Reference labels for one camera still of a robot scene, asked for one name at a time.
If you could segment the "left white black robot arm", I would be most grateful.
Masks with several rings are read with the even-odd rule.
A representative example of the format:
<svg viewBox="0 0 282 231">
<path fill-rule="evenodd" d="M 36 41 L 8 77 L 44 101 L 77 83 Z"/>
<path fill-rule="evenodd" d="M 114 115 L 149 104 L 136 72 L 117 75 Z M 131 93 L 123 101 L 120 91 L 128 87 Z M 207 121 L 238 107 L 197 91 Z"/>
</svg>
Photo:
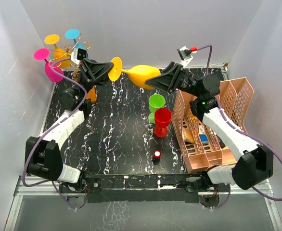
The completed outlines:
<svg viewBox="0 0 282 231">
<path fill-rule="evenodd" d="M 45 132 L 38 137 L 29 137 L 26 141 L 25 166 L 22 173 L 23 185 L 26 174 L 43 179 L 43 182 L 64 182 L 76 191 L 86 188 L 86 180 L 81 171 L 63 163 L 61 148 L 71 133 L 81 125 L 91 112 L 91 100 L 88 92 L 95 85 L 105 85 L 109 81 L 109 72 L 114 63 L 99 63 L 84 58 L 79 63 L 77 81 L 61 75 L 73 85 L 59 95 L 59 102 L 64 109 L 63 114 Z"/>
</svg>

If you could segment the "green wine glass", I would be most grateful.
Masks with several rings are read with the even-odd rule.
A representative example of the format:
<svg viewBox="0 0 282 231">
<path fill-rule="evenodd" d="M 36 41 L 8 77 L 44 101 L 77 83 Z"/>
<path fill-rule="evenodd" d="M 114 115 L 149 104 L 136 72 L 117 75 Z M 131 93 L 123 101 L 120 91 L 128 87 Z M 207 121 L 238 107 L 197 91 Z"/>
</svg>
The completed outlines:
<svg viewBox="0 0 282 231">
<path fill-rule="evenodd" d="M 164 96 L 160 94 L 154 94 L 149 97 L 148 103 L 149 103 L 149 110 L 151 112 L 148 116 L 148 119 L 151 123 L 154 124 L 155 123 L 154 114 L 156 110 L 165 106 L 166 100 Z"/>
</svg>

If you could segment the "magenta wine glass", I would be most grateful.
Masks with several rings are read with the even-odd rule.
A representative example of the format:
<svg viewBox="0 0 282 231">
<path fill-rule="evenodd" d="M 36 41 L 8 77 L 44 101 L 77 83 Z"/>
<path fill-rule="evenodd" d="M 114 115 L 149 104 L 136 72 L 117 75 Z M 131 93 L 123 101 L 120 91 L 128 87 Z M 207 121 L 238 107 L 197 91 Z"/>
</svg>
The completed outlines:
<svg viewBox="0 0 282 231">
<path fill-rule="evenodd" d="M 59 67 L 51 68 L 53 62 L 49 62 L 47 60 L 50 55 L 50 51 L 46 48 L 38 49 L 35 51 L 33 57 L 36 60 L 43 60 L 45 62 L 44 71 L 49 80 L 53 83 L 58 83 L 63 80 L 62 75 L 64 75 L 63 71 Z"/>
</svg>

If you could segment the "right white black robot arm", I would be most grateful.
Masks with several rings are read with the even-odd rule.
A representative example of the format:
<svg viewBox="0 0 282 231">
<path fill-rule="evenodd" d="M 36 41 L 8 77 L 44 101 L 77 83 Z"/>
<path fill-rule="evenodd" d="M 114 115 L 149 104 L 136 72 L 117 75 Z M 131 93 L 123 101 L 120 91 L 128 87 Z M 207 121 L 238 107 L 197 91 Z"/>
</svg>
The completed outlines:
<svg viewBox="0 0 282 231">
<path fill-rule="evenodd" d="M 233 166 L 216 166 L 202 178 L 202 187 L 212 191 L 218 184 L 237 184 L 247 190 L 273 175 L 273 151 L 267 144 L 250 138 L 225 114 L 216 98 L 220 94 L 218 76 L 206 73 L 193 78 L 189 71 L 175 62 L 145 84 L 165 92 L 175 89 L 195 96 L 189 102 L 190 110 L 203 124 L 210 127 L 231 150 L 237 163 Z"/>
</svg>

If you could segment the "red wine glass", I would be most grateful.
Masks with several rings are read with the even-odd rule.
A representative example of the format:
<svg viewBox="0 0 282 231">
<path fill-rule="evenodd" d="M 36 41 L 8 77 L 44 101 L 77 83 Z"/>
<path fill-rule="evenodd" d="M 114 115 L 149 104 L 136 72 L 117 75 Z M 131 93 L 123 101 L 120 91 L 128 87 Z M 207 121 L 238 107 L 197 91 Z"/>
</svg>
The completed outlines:
<svg viewBox="0 0 282 231">
<path fill-rule="evenodd" d="M 154 134 L 157 137 L 165 137 L 168 134 L 168 125 L 172 119 L 172 112 L 168 108 L 159 108 L 154 114 Z"/>
</svg>

